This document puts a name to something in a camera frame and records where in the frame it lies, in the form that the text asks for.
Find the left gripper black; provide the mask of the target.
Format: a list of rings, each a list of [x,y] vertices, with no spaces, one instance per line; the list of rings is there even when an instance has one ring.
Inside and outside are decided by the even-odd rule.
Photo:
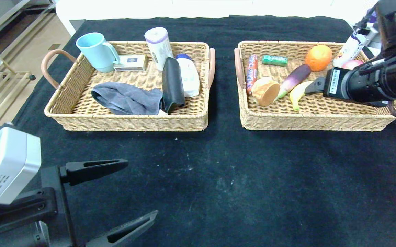
[[[40,171],[41,187],[0,204],[0,247],[72,247],[75,234],[63,184],[93,181],[128,167],[124,158],[69,162]],[[85,247],[125,247],[148,231],[158,210],[128,221],[91,239]]]

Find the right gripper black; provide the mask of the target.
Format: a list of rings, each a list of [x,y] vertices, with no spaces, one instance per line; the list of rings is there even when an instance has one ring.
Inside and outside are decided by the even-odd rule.
[[[334,67],[326,77],[317,77],[304,90],[305,94],[323,93],[324,97],[354,103],[375,103],[383,100],[373,84],[375,77],[360,75],[356,69]]]

